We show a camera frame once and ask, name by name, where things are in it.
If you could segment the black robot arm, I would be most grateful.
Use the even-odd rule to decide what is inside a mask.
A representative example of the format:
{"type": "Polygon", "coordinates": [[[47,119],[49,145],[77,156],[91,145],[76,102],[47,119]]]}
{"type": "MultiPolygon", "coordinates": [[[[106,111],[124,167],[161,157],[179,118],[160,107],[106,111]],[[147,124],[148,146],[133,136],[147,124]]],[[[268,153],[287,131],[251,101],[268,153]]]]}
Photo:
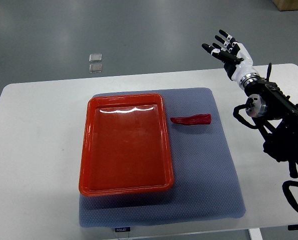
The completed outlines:
{"type": "Polygon", "coordinates": [[[291,178],[298,178],[298,104],[293,104],[276,83],[257,73],[239,80],[248,99],[233,110],[233,116],[264,138],[263,151],[277,162],[289,163],[291,178]]]}

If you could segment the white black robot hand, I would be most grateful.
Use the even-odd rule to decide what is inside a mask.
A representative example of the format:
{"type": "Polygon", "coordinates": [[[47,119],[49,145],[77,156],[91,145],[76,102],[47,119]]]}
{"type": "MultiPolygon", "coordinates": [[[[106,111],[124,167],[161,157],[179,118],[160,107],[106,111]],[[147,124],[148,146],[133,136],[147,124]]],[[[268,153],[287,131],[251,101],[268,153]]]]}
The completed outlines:
{"type": "Polygon", "coordinates": [[[203,43],[201,46],[207,53],[223,63],[231,81],[237,82],[243,89],[244,82],[248,78],[259,77],[259,73],[253,67],[253,60],[242,43],[221,29],[215,39],[218,43],[212,45],[203,43]]]}

